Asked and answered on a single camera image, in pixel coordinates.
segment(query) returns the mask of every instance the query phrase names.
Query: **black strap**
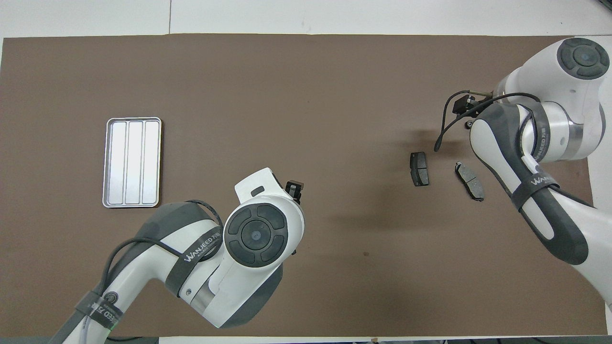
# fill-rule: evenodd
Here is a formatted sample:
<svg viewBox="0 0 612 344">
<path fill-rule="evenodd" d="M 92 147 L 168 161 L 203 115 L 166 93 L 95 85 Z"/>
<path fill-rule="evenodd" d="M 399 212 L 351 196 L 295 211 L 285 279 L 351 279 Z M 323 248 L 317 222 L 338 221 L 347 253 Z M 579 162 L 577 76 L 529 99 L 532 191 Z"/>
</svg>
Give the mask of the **black strap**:
<svg viewBox="0 0 612 344">
<path fill-rule="evenodd" d="M 93 291 L 85 294 L 75 309 L 109 330 L 112 330 L 123 316 L 120 309 Z"/>
<path fill-rule="evenodd" d="M 221 247 L 221 226 L 209 230 L 202 234 L 181 256 L 176 260 L 176 263 L 170 270 L 166 278 L 166 288 L 170 290 L 176 297 L 179 297 L 179 292 L 187 277 L 191 274 L 195 266 L 202 260 L 206 260 L 215 255 Z"/>
<path fill-rule="evenodd" d="M 559 187 L 557 181 L 555 181 L 554 178 L 546 172 L 532 174 L 531 177 L 523 180 L 521 182 L 521 185 L 519 185 L 517 189 L 514 190 L 512 196 L 510 197 L 510 200 L 512 200 L 512 204 L 514 204 L 514 207 L 518 211 L 521 211 L 523 204 L 527 202 L 531 195 L 533 195 L 534 193 L 536 193 L 536 191 L 540 189 L 548 187 L 549 185 L 556 185 L 557 187 Z"/>
</svg>

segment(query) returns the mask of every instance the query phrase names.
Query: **brown surface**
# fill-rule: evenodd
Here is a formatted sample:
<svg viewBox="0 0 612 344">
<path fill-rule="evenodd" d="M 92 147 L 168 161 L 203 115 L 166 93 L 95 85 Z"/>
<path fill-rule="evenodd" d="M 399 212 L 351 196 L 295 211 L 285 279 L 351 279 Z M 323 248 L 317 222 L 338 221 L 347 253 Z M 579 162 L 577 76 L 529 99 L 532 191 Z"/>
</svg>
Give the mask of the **brown surface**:
<svg viewBox="0 0 612 344">
<path fill-rule="evenodd" d="M 214 329 L 159 282 L 117 335 L 604 334 L 603 302 L 552 257 L 471 152 L 432 152 L 446 97 L 492 89 L 557 37 L 174 35 L 5 39 L 0 336 L 51 335 L 154 209 L 101 204 L 105 124 L 165 124 L 162 201 L 226 217 L 271 167 L 305 183 L 298 254 L 245 326 Z M 428 155 L 431 186 L 409 178 Z M 486 200 L 453 174 L 461 160 Z M 586 161 L 547 167 L 591 199 Z"/>
</svg>

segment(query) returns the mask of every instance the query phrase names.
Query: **white casing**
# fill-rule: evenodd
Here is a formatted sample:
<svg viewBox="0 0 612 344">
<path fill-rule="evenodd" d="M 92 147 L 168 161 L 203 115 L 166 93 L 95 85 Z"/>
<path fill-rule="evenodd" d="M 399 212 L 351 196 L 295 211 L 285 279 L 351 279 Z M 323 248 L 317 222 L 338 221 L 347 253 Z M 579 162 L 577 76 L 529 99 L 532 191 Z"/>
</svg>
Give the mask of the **white casing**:
<svg viewBox="0 0 612 344">
<path fill-rule="evenodd" d="M 258 186 L 264 191 L 256 196 L 250 192 Z M 227 252 L 225 245 L 210 259 L 199 262 L 179 291 L 179 297 L 193 306 L 193 299 L 201 288 L 209 288 L 211 301 L 203 315 L 214 326 L 222 326 L 242 304 L 264 283 L 281 263 L 291 255 L 304 233 L 304 215 L 300 206 L 293 201 L 278 184 L 269 168 L 265 168 L 240 181 L 235 186 L 241 205 L 232 212 L 240 211 L 253 203 L 270 203 L 281 210 L 287 220 L 288 238 L 285 250 L 273 263 L 264 267 L 246 267 L 238 264 Z M 179 252 L 185 252 L 204 233 L 215 228 L 212 220 L 200 220 L 171 233 L 161 241 Z M 153 245 L 126 265 L 110 283 L 103 294 L 118 293 L 114 305 L 125 313 L 136 296 L 151 279 L 166 281 L 177 257 Z M 84 317 L 69 334 L 64 343 L 104 343 L 110 330 Z"/>
<path fill-rule="evenodd" d="M 187 250 L 196 239 L 202 236 L 202 234 L 216 226 L 217 224 L 212 220 L 201 220 L 171 233 L 161 241 L 173 249 L 183 252 Z M 115 291 L 119 295 L 119 298 L 114 305 L 125 313 L 148 281 L 158 279 L 165 282 L 177 259 L 176 256 L 166 250 L 153 245 L 126 265 L 110 283 L 104 293 Z M 217 254 L 207 261 L 198 263 L 196 269 L 198 269 L 200 273 L 209 271 L 210 275 L 219 265 L 220 261 L 221 255 Z M 85 317 L 81 324 L 66 338 L 64 343 L 104 343 L 110 330 L 88 319 L 88 317 Z M 86 323 L 87 329 L 84 331 L 83 327 Z"/>
<path fill-rule="evenodd" d="M 567 113 L 567 119 L 551 125 L 579 125 L 579 140 L 576 149 L 552 160 L 576 160 L 587 157 L 599 145 L 604 131 L 603 110 L 599 104 L 599 86 L 603 77 L 582 80 L 569 75 L 557 60 L 560 40 L 535 54 L 523 66 L 517 68 L 498 85 L 495 95 L 524 92 L 536 95 L 542 102 L 555 102 Z M 509 97 L 506 102 L 519 104 L 528 100 L 525 97 Z"/>
<path fill-rule="evenodd" d="M 519 111 L 520 122 L 523 122 L 528 112 L 521 106 L 519 106 Z M 495 170 L 500 182 L 510 192 L 514 192 L 521 181 L 506 162 L 493 131 L 486 121 L 482 119 L 474 121 L 470 129 L 470 143 L 478 158 Z M 537 166 L 533 158 L 524 160 L 524 163 L 530 170 L 534 170 Z M 586 260 L 572 266 L 593 284 L 606 304 L 612 308 L 612 217 L 600 210 L 571 200 L 554 190 L 550 192 L 580 229 L 588 245 Z M 551 224 L 532 198 L 525 202 L 522 209 L 543 237 L 553 238 L 554 231 Z"/>
<path fill-rule="evenodd" d="M 542 107 L 544 112 L 546 112 L 548 125 L 550 126 L 550 141 L 546 155 L 540 162 L 563 160 L 564 154 L 572 151 L 572 146 L 575 144 L 572 142 L 570 149 L 567 149 L 571 142 L 569 121 L 565 111 L 559 104 L 555 102 L 542 102 Z M 534 132 L 532 130 L 525 130 L 525 133 L 533 135 Z"/>
<path fill-rule="evenodd" d="M 256 196 L 251 196 L 251 191 L 260 186 L 264 187 L 264 191 Z M 210 292 L 215 294 L 215 297 L 202 313 L 208 321 L 217 327 L 222 326 L 293 253 L 304 234 L 302 209 L 280 187 L 269 168 L 255 172 L 245 178 L 236 184 L 235 190 L 241 206 L 234 210 L 229 217 L 231 218 L 234 213 L 249 204 L 272 204 L 281 210 L 286 217 L 287 245 L 278 259 L 263 267 L 241 265 L 231 257 L 227 250 L 224 250 L 223 261 L 212 274 L 208 283 Z"/>
</svg>

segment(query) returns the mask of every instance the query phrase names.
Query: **metal tray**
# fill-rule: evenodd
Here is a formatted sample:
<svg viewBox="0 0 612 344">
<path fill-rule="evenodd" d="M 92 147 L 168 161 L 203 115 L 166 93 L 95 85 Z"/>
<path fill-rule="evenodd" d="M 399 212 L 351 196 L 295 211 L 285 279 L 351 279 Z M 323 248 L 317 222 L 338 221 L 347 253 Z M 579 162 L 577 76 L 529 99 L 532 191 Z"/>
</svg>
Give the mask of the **metal tray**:
<svg viewBox="0 0 612 344">
<path fill-rule="evenodd" d="M 102 204 L 150 208 L 159 202 L 162 120 L 111 118 L 106 124 Z"/>
</svg>

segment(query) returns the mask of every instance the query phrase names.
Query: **white floor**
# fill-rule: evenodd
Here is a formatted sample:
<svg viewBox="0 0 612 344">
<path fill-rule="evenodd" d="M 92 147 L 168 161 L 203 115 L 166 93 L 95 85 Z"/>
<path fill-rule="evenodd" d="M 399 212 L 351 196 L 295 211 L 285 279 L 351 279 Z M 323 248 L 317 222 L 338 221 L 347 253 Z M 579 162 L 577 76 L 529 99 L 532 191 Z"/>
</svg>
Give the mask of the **white floor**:
<svg viewBox="0 0 612 344">
<path fill-rule="evenodd" d="M 0 39 L 196 32 L 606 36 L 597 40 L 612 52 L 612 11 L 597 0 L 0 0 Z M 612 123 L 612 77 L 600 94 Z M 588 162 L 595 206 L 612 212 L 612 135 Z"/>
</svg>

